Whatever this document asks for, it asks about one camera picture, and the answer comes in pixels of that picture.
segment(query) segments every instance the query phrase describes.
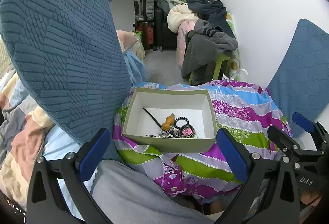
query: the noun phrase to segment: box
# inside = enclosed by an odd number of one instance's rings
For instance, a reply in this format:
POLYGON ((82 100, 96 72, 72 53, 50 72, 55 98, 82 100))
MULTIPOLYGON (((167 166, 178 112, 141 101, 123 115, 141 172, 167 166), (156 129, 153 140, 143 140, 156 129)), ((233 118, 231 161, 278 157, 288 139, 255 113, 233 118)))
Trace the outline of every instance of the box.
MULTIPOLYGON (((185 121, 178 121, 182 126, 185 121)), ((216 141, 217 125, 213 105, 207 90, 171 91, 136 88, 130 102, 123 135, 139 145, 151 145, 160 152, 203 153, 216 141), (184 116, 195 129, 195 138, 155 138, 146 135, 159 133, 159 127, 143 110, 147 109, 162 125, 172 113, 184 116)))

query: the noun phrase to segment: colorful blanket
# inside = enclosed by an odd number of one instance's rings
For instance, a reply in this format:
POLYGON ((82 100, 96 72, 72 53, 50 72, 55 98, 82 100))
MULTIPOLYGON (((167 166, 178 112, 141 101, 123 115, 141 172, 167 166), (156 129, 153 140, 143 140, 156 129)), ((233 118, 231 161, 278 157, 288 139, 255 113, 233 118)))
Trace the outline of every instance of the colorful blanket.
POLYGON ((0 108, 5 119, 0 126, 0 190, 25 209, 35 159, 54 123, 29 96, 13 66, 0 80, 0 108))
MULTIPOLYGON (((135 87, 165 89, 155 83, 135 87)), ((161 153, 150 145, 137 145, 124 137, 121 130, 135 87, 115 116, 113 132, 116 147, 131 168, 152 178, 169 197, 184 193, 201 203, 240 186, 217 144, 206 153, 161 153)), ((227 128, 250 153, 257 152, 265 159, 274 159, 278 149, 267 137, 271 125, 292 136, 286 118, 267 90, 258 85, 218 80, 198 87, 178 84, 167 89, 188 91, 202 88, 209 91, 218 129, 227 128)))

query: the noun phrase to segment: gray jacket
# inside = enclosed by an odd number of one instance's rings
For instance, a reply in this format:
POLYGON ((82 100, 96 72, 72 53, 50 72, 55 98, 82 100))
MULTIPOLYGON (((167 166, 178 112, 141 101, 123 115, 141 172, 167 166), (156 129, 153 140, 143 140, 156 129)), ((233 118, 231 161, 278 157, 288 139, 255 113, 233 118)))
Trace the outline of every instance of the gray jacket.
POLYGON ((188 33, 187 41, 189 39, 182 65, 183 78, 209 62, 215 61, 222 53, 232 56, 232 51, 238 47, 236 39, 213 29, 208 21, 202 19, 198 19, 194 30, 188 33))

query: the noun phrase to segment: light blue cloth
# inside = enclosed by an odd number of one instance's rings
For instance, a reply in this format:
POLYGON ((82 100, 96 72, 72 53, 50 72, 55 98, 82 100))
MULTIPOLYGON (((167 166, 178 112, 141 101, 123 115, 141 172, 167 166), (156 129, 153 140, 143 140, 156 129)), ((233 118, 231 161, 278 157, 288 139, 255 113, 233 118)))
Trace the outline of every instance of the light blue cloth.
MULTIPOLYGON (((55 125, 47 134, 44 140, 43 152, 42 155, 46 160, 56 160, 62 159, 69 152, 78 152, 80 145, 73 141, 68 134, 63 131, 59 126, 55 125)), ((97 173, 97 168, 94 171, 90 180, 85 181, 83 184, 90 192, 93 186, 93 181, 95 179, 95 174, 97 173)), ((65 185, 64 180, 58 179, 58 184, 60 190, 63 194, 64 200, 71 212, 71 214, 81 220, 83 220, 81 214, 79 213, 77 207, 75 206, 71 195, 68 192, 68 189, 65 185)))
POLYGON ((133 51, 130 49, 125 51, 123 57, 133 85, 148 81, 150 79, 151 74, 133 51))
POLYGON ((314 121, 329 103, 329 35, 301 19, 268 90, 294 137, 300 135, 303 129, 291 121, 292 114, 314 121))
MULTIPOLYGON (((0 33, 19 78, 79 143, 114 115, 131 87, 108 0, 0 0, 0 33)), ((113 141, 104 159, 122 162, 113 141)))

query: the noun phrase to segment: gray floor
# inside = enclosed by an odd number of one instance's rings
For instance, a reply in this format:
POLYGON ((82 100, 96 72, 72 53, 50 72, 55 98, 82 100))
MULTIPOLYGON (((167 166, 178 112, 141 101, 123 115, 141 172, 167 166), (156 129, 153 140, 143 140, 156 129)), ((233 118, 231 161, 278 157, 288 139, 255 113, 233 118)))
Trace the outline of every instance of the gray floor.
POLYGON ((176 51, 145 51, 144 64, 151 73, 151 82, 166 87, 188 81, 182 79, 180 67, 176 64, 176 51))

